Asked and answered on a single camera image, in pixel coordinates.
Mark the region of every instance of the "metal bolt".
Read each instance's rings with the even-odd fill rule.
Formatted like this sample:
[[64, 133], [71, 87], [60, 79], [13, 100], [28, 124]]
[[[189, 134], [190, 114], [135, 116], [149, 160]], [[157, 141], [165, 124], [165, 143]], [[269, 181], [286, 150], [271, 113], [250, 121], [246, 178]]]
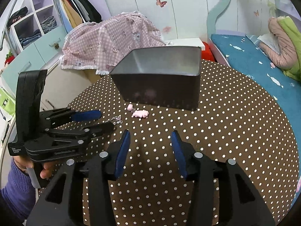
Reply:
[[69, 159], [68, 161], [66, 161], [66, 164], [67, 164], [68, 166], [71, 166], [71, 165], [74, 164], [74, 160], [73, 160], [73, 159]]
[[235, 164], [236, 164], [236, 161], [233, 160], [233, 159], [229, 159], [229, 160], [228, 160], [228, 163], [229, 163], [230, 165], [235, 165]]
[[202, 158], [203, 154], [201, 152], [195, 152], [195, 158]]
[[108, 155], [109, 155], [109, 153], [106, 152], [106, 151], [103, 151], [103, 152], [100, 152], [100, 153], [99, 153], [99, 156], [100, 156], [101, 158], [105, 158], [105, 157], [107, 157]]

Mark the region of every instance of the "brown tablecloth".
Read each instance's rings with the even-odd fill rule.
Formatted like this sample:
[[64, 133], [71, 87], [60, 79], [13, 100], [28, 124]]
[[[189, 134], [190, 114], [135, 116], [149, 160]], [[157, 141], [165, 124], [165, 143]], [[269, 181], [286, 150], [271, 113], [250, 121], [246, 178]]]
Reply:
[[[185, 225], [192, 182], [180, 177], [170, 135], [181, 138], [212, 159], [234, 158], [254, 182], [276, 222], [287, 213], [298, 179], [298, 150], [282, 109], [260, 85], [236, 70], [203, 61], [199, 109], [186, 111], [134, 104], [146, 109], [148, 119], [132, 118], [110, 76], [82, 92], [69, 107], [101, 110], [102, 122], [121, 115], [111, 136], [95, 138], [86, 158], [106, 150], [124, 129], [131, 146], [123, 176], [109, 182], [118, 225]], [[66, 128], [79, 128], [71, 123]], [[218, 222], [218, 181], [215, 182], [213, 224]], [[89, 225], [88, 183], [84, 183], [84, 219]]]

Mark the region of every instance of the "purple sleeve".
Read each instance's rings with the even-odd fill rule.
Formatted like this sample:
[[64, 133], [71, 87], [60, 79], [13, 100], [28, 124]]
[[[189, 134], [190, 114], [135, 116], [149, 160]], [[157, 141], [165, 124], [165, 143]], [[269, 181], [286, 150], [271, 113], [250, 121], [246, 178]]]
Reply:
[[8, 208], [24, 222], [35, 205], [36, 190], [31, 185], [30, 177], [16, 166], [14, 160], [11, 162], [8, 182], [1, 190], [1, 194]]

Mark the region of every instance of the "blue gripper pad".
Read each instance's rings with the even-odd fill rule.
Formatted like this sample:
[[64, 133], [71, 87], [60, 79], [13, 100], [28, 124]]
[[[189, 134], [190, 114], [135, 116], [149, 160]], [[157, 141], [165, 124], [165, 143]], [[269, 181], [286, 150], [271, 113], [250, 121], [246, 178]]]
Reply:
[[115, 166], [115, 173], [114, 173], [116, 178], [119, 178], [123, 173], [123, 167], [125, 164], [126, 156], [128, 154], [128, 149], [131, 144], [131, 134], [128, 130], [125, 130], [123, 132], [120, 141], [121, 141], [121, 147], [116, 158], [116, 166]]
[[92, 121], [98, 120], [102, 116], [101, 111], [86, 111], [86, 112], [77, 112], [71, 117], [71, 121]]
[[171, 143], [172, 143], [173, 152], [177, 159], [180, 174], [184, 177], [184, 179], [186, 179], [187, 175], [188, 175], [187, 170], [186, 170], [186, 160], [185, 160], [185, 156], [183, 154], [182, 148], [181, 148], [182, 140], [177, 131], [172, 132]]

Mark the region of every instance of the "black box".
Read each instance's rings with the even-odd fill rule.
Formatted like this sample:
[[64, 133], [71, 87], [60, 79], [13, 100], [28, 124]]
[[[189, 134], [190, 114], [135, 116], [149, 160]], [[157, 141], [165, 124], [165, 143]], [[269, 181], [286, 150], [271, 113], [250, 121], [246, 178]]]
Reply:
[[125, 101], [196, 110], [200, 71], [200, 47], [166, 46], [133, 50], [110, 75]]

